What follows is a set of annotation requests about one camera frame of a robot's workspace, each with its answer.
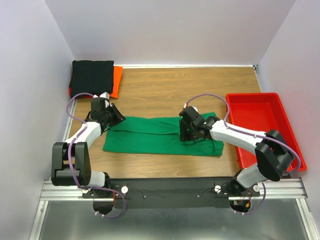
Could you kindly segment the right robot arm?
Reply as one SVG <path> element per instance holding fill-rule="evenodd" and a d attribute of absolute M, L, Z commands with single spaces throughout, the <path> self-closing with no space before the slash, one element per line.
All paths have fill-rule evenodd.
<path fill-rule="evenodd" d="M 198 139 L 226 142 L 252 153 L 256 162 L 241 169 L 227 183 L 218 183 L 217 194 L 241 196 L 257 183 L 267 180 L 278 182 L 287 174 L 295 159 L 283 136 L 277 130 L 254 131 L 232 125 L 215 116 L 204 118 L 193 106 L 179 113 L 180 141 Z"/>

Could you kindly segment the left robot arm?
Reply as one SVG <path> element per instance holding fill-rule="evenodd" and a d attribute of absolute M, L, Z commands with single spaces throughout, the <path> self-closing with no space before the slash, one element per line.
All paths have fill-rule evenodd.
<path fill-rule="evenodd" d="M 107 93 L 93 96 L 90 111 L 80 129 L 69 139 L 56 142 L 52 147 L 51 182 L 54 186 L 77 186 L 93 191 L 100 198 L 116 196 L 106 172 L 91 168 L 89 148 L 103 133 L 120 124 L 126 118 Z"/>

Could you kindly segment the green t shirt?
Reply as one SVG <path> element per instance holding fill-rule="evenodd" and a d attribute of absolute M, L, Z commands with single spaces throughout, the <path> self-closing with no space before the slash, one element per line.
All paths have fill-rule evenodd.
<path fill-rule="evenodd" d="M 220 157 L 224 143 L 216 140 L 180 141 L 180 117 L 127 116 L 106 132 L 105 152 L 127 154 Z"/>

